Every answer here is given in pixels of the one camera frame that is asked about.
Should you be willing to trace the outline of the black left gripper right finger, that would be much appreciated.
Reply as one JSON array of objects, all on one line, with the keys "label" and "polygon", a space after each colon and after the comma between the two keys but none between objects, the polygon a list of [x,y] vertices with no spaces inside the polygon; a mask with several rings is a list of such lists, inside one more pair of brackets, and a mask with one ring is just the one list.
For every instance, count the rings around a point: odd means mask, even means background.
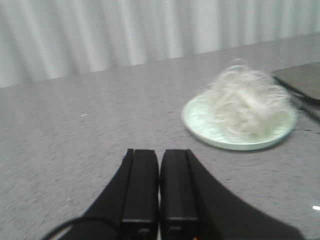
[{"label": "black left gripper right finger", "polygon": [[301,232],[246,203],[187,149],[167,149],[160,170],[163,240],[301,240]]}]

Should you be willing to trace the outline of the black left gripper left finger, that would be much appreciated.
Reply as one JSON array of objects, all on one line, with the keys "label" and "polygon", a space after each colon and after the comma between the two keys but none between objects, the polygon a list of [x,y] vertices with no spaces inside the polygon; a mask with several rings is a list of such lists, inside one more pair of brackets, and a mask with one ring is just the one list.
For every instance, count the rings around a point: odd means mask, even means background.
[{"label": "black left gripper left finger", "polygon": [[128,149],[109,184],[80,217],[51,231],[58,240],[155,240],[159,165],[154,150]]}]

